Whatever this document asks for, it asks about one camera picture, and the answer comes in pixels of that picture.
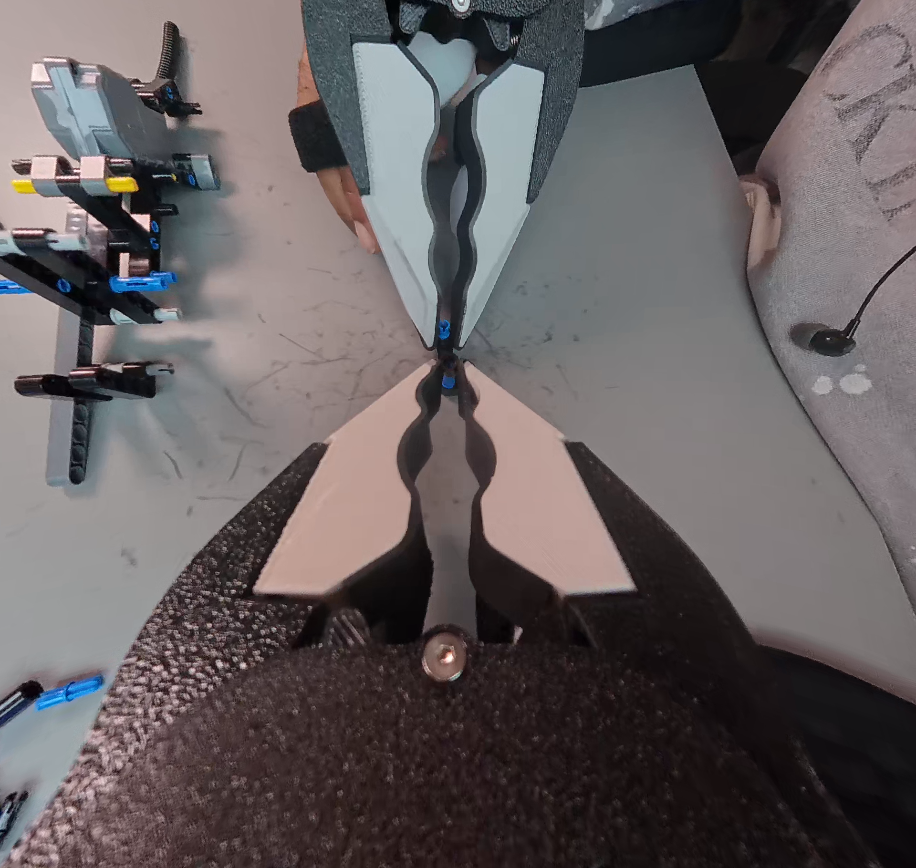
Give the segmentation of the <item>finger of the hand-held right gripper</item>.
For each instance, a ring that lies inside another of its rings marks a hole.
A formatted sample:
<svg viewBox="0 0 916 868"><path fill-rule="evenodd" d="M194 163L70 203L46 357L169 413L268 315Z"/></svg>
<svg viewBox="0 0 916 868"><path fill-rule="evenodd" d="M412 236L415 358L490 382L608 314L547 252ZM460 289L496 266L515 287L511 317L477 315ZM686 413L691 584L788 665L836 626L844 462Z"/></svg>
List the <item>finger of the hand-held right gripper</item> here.
<svg viewBox="0 0 916 868"><path fill-rule="evenodd" d="M404 308L433 350L440 296L430 268L435 222L427 175L440 97L402 44L358 41L353 59L368 171L362 203Z"/></svg>
<svg viewBox="0 0 916 868"><path fill-rule="evenodd" d="M463 348L530 211L531 169L544 74L507 61L457 108L450 221L459 257L450 296L450 343Z"/></svg>

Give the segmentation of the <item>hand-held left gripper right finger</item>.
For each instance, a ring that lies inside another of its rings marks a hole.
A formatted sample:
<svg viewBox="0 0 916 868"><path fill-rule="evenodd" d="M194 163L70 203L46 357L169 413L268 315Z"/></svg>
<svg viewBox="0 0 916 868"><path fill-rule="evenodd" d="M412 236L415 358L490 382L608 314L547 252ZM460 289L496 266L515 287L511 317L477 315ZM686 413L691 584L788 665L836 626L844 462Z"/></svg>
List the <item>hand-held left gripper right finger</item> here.
<svg viewBox="0 0 916 868"><path fill-rule="evenodd" d="M571 444L472 363L458 384L477 484L468 571L479 640L512 644L539 622L562 641L589 637L586 614L637 601L637 586Z"/></svg>

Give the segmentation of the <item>person's grey printed sweatshirt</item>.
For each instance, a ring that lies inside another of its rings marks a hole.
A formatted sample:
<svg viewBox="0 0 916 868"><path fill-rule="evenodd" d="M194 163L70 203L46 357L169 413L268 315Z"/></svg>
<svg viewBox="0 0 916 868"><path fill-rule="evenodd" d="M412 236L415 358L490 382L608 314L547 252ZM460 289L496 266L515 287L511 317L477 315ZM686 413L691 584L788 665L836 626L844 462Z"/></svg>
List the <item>person's grey printed sweatshirt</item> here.
<svg viewBox="0 0 916 868"><path fill-rule="evenodd" d="M772 353L915 601L915 0L861 0L754 175Z"/></svg>

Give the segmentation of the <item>black beam with blue pins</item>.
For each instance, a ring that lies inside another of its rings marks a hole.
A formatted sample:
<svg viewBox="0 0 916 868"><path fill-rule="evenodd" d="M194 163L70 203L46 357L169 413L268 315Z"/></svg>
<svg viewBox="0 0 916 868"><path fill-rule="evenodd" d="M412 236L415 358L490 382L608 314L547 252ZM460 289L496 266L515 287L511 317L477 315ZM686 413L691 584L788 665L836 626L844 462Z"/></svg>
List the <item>black beam with blue pins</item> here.
<svg viewBox="0 0 916 868"><path fill-rule="evenodd" d="M441 393L446 397L456 397L459 393L459 335L452 322L440 318L436 322L433 347L441 371Z"/></svg>

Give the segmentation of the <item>person's right hand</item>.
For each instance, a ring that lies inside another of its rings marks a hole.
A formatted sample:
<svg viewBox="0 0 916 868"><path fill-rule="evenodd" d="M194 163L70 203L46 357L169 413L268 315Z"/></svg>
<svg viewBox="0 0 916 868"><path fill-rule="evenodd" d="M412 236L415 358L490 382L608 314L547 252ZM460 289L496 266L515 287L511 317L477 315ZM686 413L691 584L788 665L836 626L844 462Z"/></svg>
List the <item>person's right hand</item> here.
<svg viewBox="0 0 916 868"><path fill-rule="evenodd" d="M289 124L302 167L316 175L335 212L365 250L379 254L381 246L316 87L306 41L299 65L296 106L289 113Z"/></svg>

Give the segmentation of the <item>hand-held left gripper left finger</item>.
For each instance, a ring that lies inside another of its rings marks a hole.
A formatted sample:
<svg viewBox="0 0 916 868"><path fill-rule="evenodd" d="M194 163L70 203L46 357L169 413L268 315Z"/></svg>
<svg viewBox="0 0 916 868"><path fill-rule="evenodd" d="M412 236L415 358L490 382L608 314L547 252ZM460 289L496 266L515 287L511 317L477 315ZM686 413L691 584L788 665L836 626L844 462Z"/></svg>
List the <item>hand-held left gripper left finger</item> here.
<svg viewBox="0 0 916 868"><path fill-rule="evenodd" d="M438 409L439 363L426 362L317 447L317 466L253 583L255 596L312 605L310 638L343 609L358 610L388 644L422 634L433 563L417 478Z"/></svg>

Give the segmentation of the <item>grey desk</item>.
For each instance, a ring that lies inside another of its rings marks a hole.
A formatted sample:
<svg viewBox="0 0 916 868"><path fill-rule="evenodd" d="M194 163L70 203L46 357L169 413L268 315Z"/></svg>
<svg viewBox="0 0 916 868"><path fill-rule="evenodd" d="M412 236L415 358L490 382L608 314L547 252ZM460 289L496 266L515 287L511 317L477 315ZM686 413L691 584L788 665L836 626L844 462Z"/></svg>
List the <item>grey desk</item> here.
<svg viewBox="0 0 916 868"><path fill-rule="evenodd" d="M125 15L140 15L128 0ZM436 683L422 642L323 647L309 601L253 593L269 549L318 485L326 431L369 408L368 389L420 365L380 258L347 255L314 185L281 147L280 61L294 0L177 0L194 90L217 119L228 194L178 226L213 307L186 332L137 345L183 360L143 420L109 410L114 470L76 512L26 518L25 474L2 462L17 536L2 549L2 601L35 576L98 620L138 605L135 579L176 574L140 629L59 791L9 866L876 866L803 753L763 650L693 554L642 500L648 474L700 487L701 524L775 446L735 399L728 339L779 396L751 317L738 183L700 107L635 118L633 83L581 93L559 167L499 283L472 362L568 438L635 596L571 596L531 638L472 640L464 673ZM681 394L702 373L710 397Z"/></svg>

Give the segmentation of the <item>black grey brick chassis assembly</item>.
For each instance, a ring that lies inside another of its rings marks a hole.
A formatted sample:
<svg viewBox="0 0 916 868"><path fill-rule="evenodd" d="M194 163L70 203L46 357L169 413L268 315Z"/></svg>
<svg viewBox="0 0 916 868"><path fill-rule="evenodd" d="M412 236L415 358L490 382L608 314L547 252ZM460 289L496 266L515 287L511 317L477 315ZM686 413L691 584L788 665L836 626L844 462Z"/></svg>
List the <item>black grey brick chassis assembly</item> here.
<svg viewBox="0 0 916 868"><path fill-rule="evenodd" d="M152 399L159 380L174 374L165 361L96 362L94 335L103 326L180 320L179 310L151 299L177 283L162 267L162 222L178 210L162 193L220 187L210 155L172 150L167 119L201 114L177 83L181 42L167 20L148 82L63 57L31 67L30 91L63 154L12 161L11 185L19 194L66 200L68 210L61 232L2 228L1 289L60 311L53 371L14 382L19 395L55 405L45 473L52 487L84 482L96 404Z"/></svg>

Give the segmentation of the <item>pile of blue black pins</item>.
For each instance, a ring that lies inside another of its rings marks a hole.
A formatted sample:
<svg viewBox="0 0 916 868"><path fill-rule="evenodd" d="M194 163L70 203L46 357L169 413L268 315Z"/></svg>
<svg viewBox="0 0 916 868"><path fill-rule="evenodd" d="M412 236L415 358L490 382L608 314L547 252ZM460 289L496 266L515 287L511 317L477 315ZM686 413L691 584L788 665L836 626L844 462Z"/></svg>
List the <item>pile of blue black pins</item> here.
<svg viewBox="0 0 916 868"><path fill-rule="evenodd" d="M50 709L70 704L100 691L104 686L104 676L94 675L85 679L73 680L58 687L46 690L37 680L27 680L8 692L1 700L1 727L5 727L22 714L35 710L45 712ZM2 798L1 803L1 844L6 843L12 830L17 826L19 815L29 801L27 789L11 792Z"/></svg>

